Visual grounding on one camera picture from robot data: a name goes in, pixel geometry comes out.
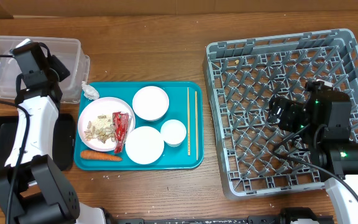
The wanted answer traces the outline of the white tissue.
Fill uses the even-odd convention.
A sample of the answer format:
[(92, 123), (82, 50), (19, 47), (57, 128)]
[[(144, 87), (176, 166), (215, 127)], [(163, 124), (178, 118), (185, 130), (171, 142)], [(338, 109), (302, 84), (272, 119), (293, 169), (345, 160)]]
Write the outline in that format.
[(89, 100), (99, 99), (99, 92), (95, 89), (95, 87), (88, 85), (85, 81), (82, 81), (81, 88), (84, 92), (85, 98)]

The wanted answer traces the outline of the red snack wrapper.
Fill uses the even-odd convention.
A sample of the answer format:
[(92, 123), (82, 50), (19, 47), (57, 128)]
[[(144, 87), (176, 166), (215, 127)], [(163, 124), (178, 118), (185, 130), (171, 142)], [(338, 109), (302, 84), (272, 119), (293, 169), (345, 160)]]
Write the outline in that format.
[(112, 114), (112, 122), (114, 125), (114, 135), (116, 139), (115, 154), (122, 152), (124, 140), (130, 125), (130, 116), (128, 113), (115, 112)]

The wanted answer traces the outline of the white bowl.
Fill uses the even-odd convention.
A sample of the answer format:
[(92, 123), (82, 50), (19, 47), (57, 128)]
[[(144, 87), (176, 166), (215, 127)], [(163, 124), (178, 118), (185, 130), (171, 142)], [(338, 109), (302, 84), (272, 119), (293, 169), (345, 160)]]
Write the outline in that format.
[(141, 126), (129, 133), (125, 151), (129, 159), (136, 164), (147, 165), (159, 159), (165, 142), (158, 130), (150, 126)]
[(132, 109), (141, 119), (156, 121), (163, 117), (169, 108), (167, 93), (157, 86), (141, 88), (132, 99)]

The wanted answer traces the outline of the small white cup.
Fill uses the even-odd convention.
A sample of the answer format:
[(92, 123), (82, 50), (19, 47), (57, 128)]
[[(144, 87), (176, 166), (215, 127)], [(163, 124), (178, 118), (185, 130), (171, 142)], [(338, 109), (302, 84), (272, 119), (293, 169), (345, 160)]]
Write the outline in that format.
[(163, 140), (170, 147), (178, 147), (185, 140), (187, 135), (185, 125), (177, 119), (170, 119), (164, 122), (160, 133)]

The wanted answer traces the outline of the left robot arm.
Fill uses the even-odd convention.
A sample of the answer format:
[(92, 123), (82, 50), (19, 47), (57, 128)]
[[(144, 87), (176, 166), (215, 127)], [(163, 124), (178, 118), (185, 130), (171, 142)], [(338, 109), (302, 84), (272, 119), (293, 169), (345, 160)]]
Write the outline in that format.
[(21, 70), (11, 106), (19, 119), (14, 145), (0, 170), (0, 208), (6, 223), (113, 223), (103, 208), (81, 203), (52, 160), (53, 133), (70, 72), (41, 42), (25, 40), (11, 50)]

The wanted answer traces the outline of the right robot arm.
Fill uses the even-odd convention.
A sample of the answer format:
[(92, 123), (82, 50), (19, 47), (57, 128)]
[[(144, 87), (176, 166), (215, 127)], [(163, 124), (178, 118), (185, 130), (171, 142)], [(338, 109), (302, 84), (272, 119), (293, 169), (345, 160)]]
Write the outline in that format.
[[(268, 121), (290, 132), (275, 144), (279, 159), (302, 164), (320, 173), (339, 223), (358, 223), (358, 143), (351, 141), (351, 99), (323, 80), (307, 82), (304, 103), (283, 96), (271, 98)], [(301, 138), (310, 152), (310, 162), (279, 151), (290, 140)]]

